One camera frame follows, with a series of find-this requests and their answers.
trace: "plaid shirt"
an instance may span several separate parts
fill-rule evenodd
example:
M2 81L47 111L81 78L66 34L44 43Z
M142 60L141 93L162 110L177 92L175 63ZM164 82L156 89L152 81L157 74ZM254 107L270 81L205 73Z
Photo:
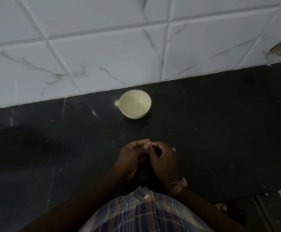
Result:
M89 231L195 231L212 230L182 203L146 187L113 199L80 229Z

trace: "pink string wristband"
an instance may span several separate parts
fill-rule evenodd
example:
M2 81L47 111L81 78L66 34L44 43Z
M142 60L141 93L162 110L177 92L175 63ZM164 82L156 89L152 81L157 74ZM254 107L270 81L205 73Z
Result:
M171 184L176 184L176 186L168 193L168 195L172 196L172 197L176 197L179 192L182 190L182 188L186 187L188 185L187 180L182 177L182 180L178 182L173 182L170 183Z

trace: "person's left arm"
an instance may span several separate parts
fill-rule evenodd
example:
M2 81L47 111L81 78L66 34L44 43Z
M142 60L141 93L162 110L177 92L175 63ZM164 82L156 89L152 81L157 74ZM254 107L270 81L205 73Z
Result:
M138 165L149 156L149 139L125 145L112 169L90 186L85 193L71 198L53 210L38 217L20 230L26 231L78 231L85 222L115 195L116 190L131 180Z

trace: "bowl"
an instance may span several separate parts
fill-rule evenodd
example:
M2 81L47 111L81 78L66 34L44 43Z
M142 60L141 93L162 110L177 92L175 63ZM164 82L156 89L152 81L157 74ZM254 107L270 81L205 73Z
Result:
M144 117L151 107L150 96L142 90L130 90L119 99L119 109L130 119Z

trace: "person's right arm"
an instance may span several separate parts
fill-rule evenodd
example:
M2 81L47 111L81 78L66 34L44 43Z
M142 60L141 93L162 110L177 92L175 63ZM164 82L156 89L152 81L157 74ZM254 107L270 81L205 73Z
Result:
M154 174L169 192L174 187L171 183L178 181L176 153L168 144L163 142L153 142L151 145L149 154ZM156 155L153 147L161 149L162 155L160 157ZM202 218L213 231L248 231L224 212L187 188L183 188L176 198Z

